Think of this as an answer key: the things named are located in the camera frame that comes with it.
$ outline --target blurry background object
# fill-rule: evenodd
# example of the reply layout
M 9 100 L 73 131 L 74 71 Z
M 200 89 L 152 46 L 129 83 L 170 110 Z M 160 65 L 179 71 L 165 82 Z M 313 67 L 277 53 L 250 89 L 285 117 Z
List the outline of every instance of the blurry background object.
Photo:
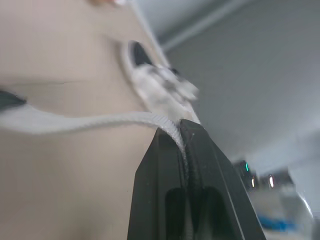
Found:
M 111 3 L 116 5 L 124 5 L 126 4 L 127 0 L 88 0 L 94 5 L 100 5 L 104 3 Z

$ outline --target beige surface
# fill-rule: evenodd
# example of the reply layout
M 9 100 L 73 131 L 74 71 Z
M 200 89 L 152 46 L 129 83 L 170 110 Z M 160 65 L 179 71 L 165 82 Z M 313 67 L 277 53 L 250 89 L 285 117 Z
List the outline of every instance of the beige surface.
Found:
M 68 116 L 143 110 L 117 62 L 116 40 L 139 40 L 155 52 L 129 6 L 0 0 L 0 18 L 6 88 Z M 1 131 L 0 239 L 126 239 L 134 174 L 154 132 L 138 126 L 50 137 Z

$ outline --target white strap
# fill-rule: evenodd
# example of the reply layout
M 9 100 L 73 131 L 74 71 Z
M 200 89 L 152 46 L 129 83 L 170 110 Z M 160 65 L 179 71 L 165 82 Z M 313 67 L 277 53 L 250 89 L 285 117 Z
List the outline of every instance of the white strap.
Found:
M 93 128 L 132 124 L 162 129 L 175 141 L 183 158 L 186 159 L 184 143 L 176 124 L 166 116 L 160 116 L 151 112 L 66 117 L 41 111 L 29 104 L 25 104 L 0 113 L 0 128 L 32 135 L 79 132 Z

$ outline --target ceiling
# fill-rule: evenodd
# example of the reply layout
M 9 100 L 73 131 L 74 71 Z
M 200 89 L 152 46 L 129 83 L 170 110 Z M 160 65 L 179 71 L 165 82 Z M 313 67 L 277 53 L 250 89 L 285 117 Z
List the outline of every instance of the ceiling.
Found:
M 251 0 L 136 0 L 162 48 L 169 51 Z
M 217 0 L 137 0 L 157 36 L 187 21 Z

